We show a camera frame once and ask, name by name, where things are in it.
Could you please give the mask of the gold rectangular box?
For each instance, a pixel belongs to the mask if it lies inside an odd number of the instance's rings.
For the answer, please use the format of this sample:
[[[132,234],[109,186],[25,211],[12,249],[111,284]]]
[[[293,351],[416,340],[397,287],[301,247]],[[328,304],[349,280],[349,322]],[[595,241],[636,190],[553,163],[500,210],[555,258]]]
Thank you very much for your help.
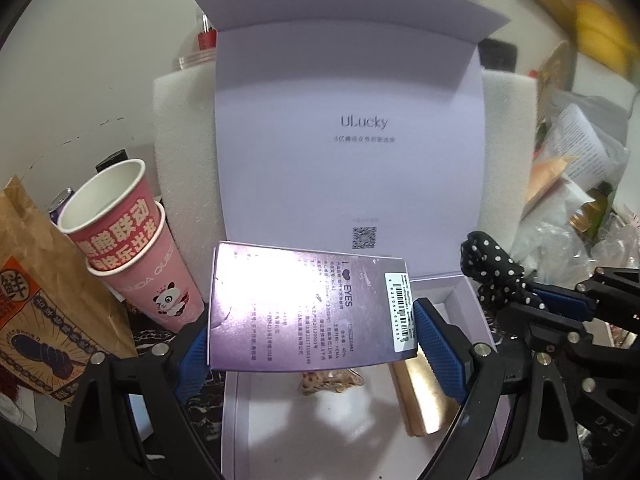
[[[390,363],[397,399],[410,437],[422,438],[447,429],[459,405],[446,396],[424,353],[413,359]]]

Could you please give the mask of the black polka dot scrunchie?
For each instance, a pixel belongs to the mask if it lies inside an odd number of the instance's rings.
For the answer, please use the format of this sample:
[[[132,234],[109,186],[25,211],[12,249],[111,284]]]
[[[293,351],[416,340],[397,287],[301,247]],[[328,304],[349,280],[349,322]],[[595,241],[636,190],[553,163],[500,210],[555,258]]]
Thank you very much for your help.
[[[498,312],[511,304],[544,310],[546,305],[524,278],[524,268],[486,232],[473,231],[461,244],[462,273],[477,282],[480,306]]]

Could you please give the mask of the purple eyes product box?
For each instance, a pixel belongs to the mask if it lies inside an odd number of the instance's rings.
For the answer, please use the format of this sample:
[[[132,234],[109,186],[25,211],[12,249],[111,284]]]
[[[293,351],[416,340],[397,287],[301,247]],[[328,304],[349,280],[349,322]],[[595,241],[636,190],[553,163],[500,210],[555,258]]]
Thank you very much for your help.
[[[213,256],[207,363],[293,373],[412,359],[412,304],[401,258],[222,242]]]

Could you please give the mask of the gold butterfly hair clip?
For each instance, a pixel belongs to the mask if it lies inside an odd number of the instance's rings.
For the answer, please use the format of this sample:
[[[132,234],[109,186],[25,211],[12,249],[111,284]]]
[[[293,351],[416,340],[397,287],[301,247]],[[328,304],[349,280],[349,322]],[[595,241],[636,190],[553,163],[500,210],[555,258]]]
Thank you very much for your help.
[[[363,385],[363,377],[352,368],[346,368],[346,370],[318,370],[318,372],[302,374],[299,391],[304,396],[311,396],[320,391],[343,393],[349,388]]]

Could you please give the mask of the clear plastic bag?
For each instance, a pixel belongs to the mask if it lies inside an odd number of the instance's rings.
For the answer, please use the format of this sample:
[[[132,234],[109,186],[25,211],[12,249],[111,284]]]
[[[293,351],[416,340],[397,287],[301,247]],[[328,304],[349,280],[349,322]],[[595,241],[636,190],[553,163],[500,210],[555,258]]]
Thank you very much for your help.
[[[572,226],[540,222],[520,226],[511,256],[525,276],[539,284],[574,288],[588,280],[597,268],[638,269],[639,230],[635,226],[614,228],[603,240],[588,247]]]

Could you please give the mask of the lower pink panda cup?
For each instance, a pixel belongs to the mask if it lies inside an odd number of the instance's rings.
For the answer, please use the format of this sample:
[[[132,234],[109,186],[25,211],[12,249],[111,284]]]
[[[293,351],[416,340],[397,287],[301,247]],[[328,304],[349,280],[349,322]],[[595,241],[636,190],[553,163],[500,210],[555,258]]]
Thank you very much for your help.
[[[195,322],[205,306],[167,225],[164,206],[159,202],[155,205],[160,212],[160,227],[140,254],[113,270],[96,270],[89,260],[86,267],[155,323],[178,333]]]

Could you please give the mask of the brown paper snack bag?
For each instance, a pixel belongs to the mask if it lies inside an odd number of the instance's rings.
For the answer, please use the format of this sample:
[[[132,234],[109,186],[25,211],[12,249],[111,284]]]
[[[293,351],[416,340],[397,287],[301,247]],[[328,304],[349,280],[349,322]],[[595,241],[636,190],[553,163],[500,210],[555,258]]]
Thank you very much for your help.
[[[96,352],[137,354],[126,309],[14,177],[1,192],[1,367],[70,405]]]

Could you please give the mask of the white printed paper sheet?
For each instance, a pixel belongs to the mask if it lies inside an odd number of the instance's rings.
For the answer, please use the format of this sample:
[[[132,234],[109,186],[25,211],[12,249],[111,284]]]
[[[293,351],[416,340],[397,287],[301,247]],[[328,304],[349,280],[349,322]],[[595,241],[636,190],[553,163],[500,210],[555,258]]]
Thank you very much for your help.
[[[602,183],[617,188],[630,151],[593,125],[577,104],[570,104],[552,122],[538,159],[557,157],[570,159],[564,174],[584,191],[590,191]]]

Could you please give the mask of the woven straw fan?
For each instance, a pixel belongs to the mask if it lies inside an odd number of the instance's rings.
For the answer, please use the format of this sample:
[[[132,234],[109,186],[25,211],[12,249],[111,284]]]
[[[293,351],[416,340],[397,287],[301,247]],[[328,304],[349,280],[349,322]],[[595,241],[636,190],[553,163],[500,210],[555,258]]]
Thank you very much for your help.
[[[574,84],[576,62],[575,47],[567,40],[560,41],[538,70],[538,96],[548,89],[570,90]]]

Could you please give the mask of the lavender open gift box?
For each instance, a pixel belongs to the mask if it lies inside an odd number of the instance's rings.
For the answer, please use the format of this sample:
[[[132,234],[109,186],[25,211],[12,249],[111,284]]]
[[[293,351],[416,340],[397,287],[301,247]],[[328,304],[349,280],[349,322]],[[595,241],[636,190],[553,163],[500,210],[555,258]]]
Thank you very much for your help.
[[[304,396],[302,374],[227,372],[230,479],[467,479],[494,447],[502,366],[460,271],[485,170],[478,46],[506,18],[473,0],[195,0],[218,32],[225,242],[401,258],[412,300],[465,336],[468,395],[406,433],[390,363]]]

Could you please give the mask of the white foam block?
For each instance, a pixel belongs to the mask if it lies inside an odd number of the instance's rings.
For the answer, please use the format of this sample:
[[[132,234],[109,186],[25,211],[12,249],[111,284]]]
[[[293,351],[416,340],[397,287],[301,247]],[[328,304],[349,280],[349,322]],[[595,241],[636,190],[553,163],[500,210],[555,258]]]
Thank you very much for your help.
[[[202,297],[214,247],[226,236],[219,195],[212,61],[157,78],[154,152],[171,233]],[[511,248],[525,206],[537,118],[529,77],[484,70],[486,165],[477,226]]]

